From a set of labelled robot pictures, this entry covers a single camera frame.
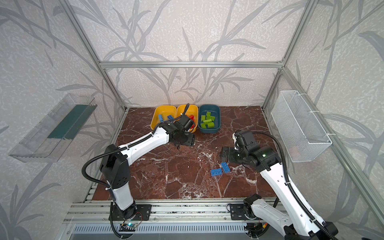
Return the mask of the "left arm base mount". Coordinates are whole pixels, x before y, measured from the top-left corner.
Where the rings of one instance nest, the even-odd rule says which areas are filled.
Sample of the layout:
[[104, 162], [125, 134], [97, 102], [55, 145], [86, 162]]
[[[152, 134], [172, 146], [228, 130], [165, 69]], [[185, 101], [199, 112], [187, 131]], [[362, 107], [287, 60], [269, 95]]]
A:
[[109, 220], [112, 221], [148, 221], [151, 215], [152, 205], [132, 204], [126, 210], [120, 210], [116, 204], [110, 209]]

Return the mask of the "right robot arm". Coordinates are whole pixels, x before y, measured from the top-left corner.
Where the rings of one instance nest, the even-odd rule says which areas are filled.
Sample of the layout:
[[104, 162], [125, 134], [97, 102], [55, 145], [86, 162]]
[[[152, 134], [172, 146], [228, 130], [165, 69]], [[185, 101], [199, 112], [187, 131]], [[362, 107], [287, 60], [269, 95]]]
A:
[[256, 131], [233, 133], [234, 147], [223, 147], [221, 157], [225, 161], [249, 166], [258, 172], [275, 192], [276, 202], [282, 203], [285, 212], [268, 204], [254, 194], [243, 201], [240, 215], [247, 220], [263, 220], [286, 240], [334, 240], [338, 229], [326, 222], [300, 193], [288, 174], [287, 161], [282, 146], [274, 136], [270, 138], [278, 146], [261, 147], [254, 135]]

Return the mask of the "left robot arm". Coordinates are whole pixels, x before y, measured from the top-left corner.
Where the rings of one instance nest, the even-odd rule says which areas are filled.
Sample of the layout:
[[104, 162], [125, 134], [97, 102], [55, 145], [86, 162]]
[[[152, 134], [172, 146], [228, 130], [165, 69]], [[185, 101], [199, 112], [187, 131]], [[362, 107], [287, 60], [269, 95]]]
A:
[[[187, 116], [186, 107], [179, 117], [163, 121], [147, 135], [119, 147], [110, 145], [109, 151], [88, 160], [82, 167], [82, 175], [87, 180], [103, 185], [113, 198], [121, 211], [127, 211], [134, 205], [129, 181], [131, 179], [130, 166], [157, 147], [172, 143], [175, 146], [192, 147], [195, 144], [195, 135], [189, 131], [193, 121]], [[105, 179], [101, 181], [87, 174], [87, 167], [101, 159], [100, 171]]]

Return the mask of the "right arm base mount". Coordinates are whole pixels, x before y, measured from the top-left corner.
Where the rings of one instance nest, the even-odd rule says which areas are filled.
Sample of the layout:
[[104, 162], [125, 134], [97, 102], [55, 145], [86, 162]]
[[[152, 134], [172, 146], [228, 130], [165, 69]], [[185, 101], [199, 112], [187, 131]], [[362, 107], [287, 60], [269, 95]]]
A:
[[228, 211], [233, 221], [251, 221], [256, 219], [256, 217], [251, 218], [246, 215], [244, 204], [228, 204]]

